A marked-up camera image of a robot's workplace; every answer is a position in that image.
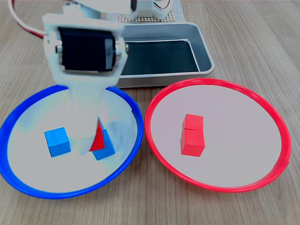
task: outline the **white cable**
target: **white cable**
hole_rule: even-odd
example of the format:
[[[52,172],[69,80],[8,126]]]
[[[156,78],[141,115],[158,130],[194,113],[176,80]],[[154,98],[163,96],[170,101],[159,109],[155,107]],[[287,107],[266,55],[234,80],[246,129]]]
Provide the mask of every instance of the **white cable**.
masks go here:
[[[39,34],[41,36],[45,35],[44,31],[41,31],[41,30],[35,29],[31,26],[28,26],[22,20],[20,20],[20,18],[16,15],[15,10],[14,10],[14,6],[13,6],[14,0],[7,0],[7,1],[8,1],[8,8],[9,8],[9,11],[10,11],[11,15],[13,16],[13,18],[18,22],[18,24],[21,27],[23,27],[25,30],[27,30],[29,32],[31,31],[31,32]]]

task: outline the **stacked red cubes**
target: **stacked red cubes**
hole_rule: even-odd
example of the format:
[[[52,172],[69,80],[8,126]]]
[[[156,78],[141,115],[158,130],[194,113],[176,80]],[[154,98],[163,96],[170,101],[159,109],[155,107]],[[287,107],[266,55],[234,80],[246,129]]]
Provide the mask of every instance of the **stacked red cubes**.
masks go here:
[[[182,124],[181,154],[200,157],[204,148],[203,116],[186,114]]]

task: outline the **blue cube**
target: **blue cube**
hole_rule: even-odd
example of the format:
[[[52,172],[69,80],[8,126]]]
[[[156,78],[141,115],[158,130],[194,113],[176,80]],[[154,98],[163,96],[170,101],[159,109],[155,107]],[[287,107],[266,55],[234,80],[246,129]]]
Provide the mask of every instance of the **blue cube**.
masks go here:
[[[70,141],[63,127],[46,131],[45,137],[51,157],[56,157],[71,151]]]
[[[113,143],[108,135],[107,130],[103,130],[103,137],[104,137],[105,148],[98,151],[93,151],[93,154],[97,160],[101,160],[103,158],[109,157],[115,153],[113,148]]]

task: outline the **red wire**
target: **red wire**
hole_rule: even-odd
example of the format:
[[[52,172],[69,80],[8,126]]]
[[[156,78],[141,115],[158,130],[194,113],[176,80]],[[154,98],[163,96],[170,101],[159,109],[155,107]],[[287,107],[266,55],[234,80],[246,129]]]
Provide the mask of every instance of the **red wire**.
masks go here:
[[[12,2],[12,5],[13,5],[13,8],[14,8],[14,10],[15,10],[15,0],[11,0],[11,2]],[[18,25],[19,25],[21,28],[23,28],[23,30],[27,31],[28,33],[33,34],[33,35],[35,35],[35,36],[37,36],[37,37],[39,37],[39,38],[44,38],[44,35],[43,35],[43,34],[39,34],[39,33],[36,33],[36,32],[34,32],[34,31],[32,31],[32,30],[29,30],[29,29],[23,27],[23,26],[22,26],[21,24],[19,24],[19,23],[18,23]]]

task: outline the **screw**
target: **screw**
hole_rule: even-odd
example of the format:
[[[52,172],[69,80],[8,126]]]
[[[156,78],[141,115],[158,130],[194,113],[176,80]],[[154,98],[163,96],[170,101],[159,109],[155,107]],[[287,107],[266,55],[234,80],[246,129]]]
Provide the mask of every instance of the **screw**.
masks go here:
[[[55,51],[56,51],[57,54],[61,54],[62,53],[62,46],[61,45],[55,46]]]

